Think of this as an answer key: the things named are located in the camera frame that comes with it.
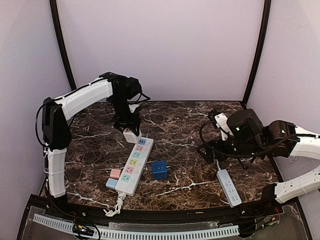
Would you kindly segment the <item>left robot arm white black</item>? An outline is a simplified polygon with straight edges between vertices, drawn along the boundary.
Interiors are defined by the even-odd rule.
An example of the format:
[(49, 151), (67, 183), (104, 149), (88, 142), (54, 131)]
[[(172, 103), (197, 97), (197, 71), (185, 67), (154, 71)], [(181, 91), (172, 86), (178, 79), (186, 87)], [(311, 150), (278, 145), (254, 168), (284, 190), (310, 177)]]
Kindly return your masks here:
[(136, 144), (142, 137), (140, 103), (150, 100), (144, 94), (137, 78), (106, 72), (95, 80), (65, 95), (47, 97), (36, 115), (42, 116), (41, 125), (36, 120), (35, 129), (41, 129), (38, 138), (44, 156), (47, 190), (53, 198), (66, 196), (65, 158), (72, 141), (70, 124), (73, 118), (89, 106), (106, 100), (114, 109), (113, 127), (121, 132), (128, 143)]

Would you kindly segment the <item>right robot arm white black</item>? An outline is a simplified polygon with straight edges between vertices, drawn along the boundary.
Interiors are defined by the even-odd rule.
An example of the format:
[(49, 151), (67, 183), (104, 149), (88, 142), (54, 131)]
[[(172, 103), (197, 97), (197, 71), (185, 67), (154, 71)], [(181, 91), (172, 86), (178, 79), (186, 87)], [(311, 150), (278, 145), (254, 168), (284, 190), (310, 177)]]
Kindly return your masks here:
[[(208, 114), (209, 121), (201, 125), (202, 144), (196, 151), (212, 164), (228, 158), (250, 159), (265, 157), (307, 157), (320, 160), (320, 134), (308, 131), (291, 122), (275, 120), (263, 126), (253, 109), (242, 109), (227, 117), (215, 109)], [(206, 141), (203, 128), (212, 124), (221, 135)], [(263, 202), (283, 204), (288, 200), (320, 188), (320, 165), (289, 181), (268, 185), (262, 190)]]

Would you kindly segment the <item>white cube socket adapter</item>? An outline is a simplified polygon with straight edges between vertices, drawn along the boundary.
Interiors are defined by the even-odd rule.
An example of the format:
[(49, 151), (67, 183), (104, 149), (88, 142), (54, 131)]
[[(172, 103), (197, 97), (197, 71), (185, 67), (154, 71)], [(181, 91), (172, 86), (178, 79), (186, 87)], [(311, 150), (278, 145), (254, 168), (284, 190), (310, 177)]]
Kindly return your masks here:
[(142, 137), (142, 132), (139, 130), (139, 134), (135, 135), (129, 128), (126, 128), (123, 131), (123, 136), (127, 143), (137, 144)]

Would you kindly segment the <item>blue cube socket adapter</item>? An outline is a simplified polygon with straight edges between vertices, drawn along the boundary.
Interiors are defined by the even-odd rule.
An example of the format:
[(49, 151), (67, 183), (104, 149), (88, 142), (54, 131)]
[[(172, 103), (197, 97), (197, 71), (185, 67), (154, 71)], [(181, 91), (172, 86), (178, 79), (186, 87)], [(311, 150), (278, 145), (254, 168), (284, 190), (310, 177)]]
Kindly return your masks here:
[(164, 180), (168, 178), (168, 168), (165, 160), (152, 162), (151, 170), (154, 180)]

